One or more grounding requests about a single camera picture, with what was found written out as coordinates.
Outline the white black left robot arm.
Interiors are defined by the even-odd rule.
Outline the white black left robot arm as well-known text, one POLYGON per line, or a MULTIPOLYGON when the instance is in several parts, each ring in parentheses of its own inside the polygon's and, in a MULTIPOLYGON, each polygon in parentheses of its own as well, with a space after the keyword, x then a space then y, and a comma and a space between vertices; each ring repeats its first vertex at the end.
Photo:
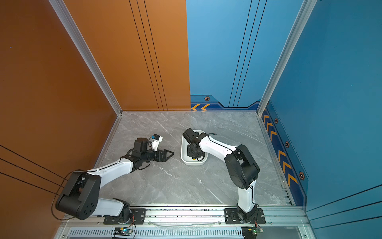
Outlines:
POLYGON ((117 161, 88 171, 75 170, 63 181, 62 191, 58 191, 52 202, 52 209, 85 220, 89 217, 106 217, 119 224, 132 220, 128 202, 121 199, 100 198, 100 190, 117 178, 141 171, 151 162, 166 162, 174 152, 159 149, 162 137, 155 134, 150 138, 139 137, 134 147, 117 161))

